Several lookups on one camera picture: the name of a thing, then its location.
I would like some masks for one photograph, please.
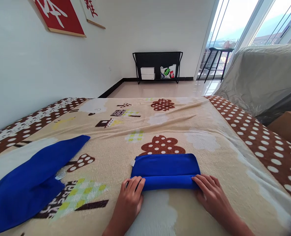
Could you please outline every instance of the hand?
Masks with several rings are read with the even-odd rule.
[[[231,235],[254,236],[228,201],[219,180],[213,176],[196,175],[192,180],[200,187],[197,199],[206,211]]]
[[[145,179],[141,176],[135,176],[122,182],[113,216],[103,236],[124,235],[128,231],[141,210],[143,203],[141,192],[144,183]]]

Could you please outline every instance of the cardboard box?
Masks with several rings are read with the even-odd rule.
[[[154,67],[141,67],[141,74],[154,74]]]
[[[291,111],[286,111],[268,125],[268,128],[291,143]]]
[[[154,80],[155,74],[142,74],[141,79],[143,80]]]

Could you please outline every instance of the black baseboard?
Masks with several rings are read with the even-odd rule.
[[[179,81],[192,81],[194,80],[193,77],[179,77]],[[107,98],[112,92],[116,90],[123,82],[138,82],[138,78],[122,78],[119,80],[116,84],[114,84],[110,89],[108,89],[106,92],[104,92],[102,95],[100,95],[98,98]]]

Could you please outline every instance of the white wall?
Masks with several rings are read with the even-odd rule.
[[[134,52],[182,51],[180,76],[193,77],[215,0],[117,0],[122,77],[136,77]]]
[[[87,38],[49,32],[32,0],[0,0],[0,129],[65,97],[98,97],[122,78],[110,3],[100,4],[103,30],[71,2]]]

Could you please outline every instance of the blue microfiber towel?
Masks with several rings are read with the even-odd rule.
[[[191,177],[200,174],[194,154],[144,155],[135,158],[131,177],[145,178],[143,191],[169,188],[198,189]]]
[[[0,233],[35,216],[63,190],[55,174],[89,139],[81,135],[47,146],[0,180]]]

